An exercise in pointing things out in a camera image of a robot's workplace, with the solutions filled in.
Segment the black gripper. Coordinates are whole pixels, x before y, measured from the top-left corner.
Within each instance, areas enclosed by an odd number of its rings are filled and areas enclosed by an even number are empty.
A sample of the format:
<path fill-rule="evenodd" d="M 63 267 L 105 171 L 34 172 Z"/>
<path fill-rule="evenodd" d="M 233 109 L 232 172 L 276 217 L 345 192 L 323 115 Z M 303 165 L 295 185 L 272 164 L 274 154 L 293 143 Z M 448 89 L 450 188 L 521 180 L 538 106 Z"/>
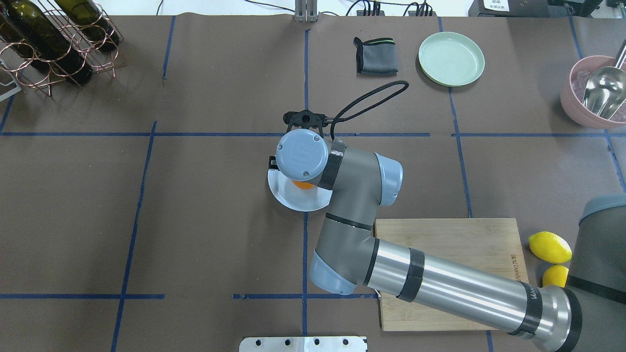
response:
<path fill-rule="evenodd" d="M 279 166 L 277 165 L 276 156 L 269 156 L 269 170 L 279 170 Z"/>

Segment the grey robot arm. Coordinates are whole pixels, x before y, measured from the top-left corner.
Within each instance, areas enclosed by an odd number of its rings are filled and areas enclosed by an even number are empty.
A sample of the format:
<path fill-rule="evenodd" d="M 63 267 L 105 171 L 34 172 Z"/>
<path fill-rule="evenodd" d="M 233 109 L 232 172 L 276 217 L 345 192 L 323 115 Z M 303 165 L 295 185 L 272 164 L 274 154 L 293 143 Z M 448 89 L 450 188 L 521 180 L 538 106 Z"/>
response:
<path fill-rule="evenodd" d="M 544 352 L 625 350 L 625 195 L 590 200 L 565 287 L 538 288 L 372 234 L 401 188 L 401 164 L 295 129 L 278 142 L 278 169 L 332 192 L 309 278 L 331 293 L 358 285 L 532 341 Z"/>

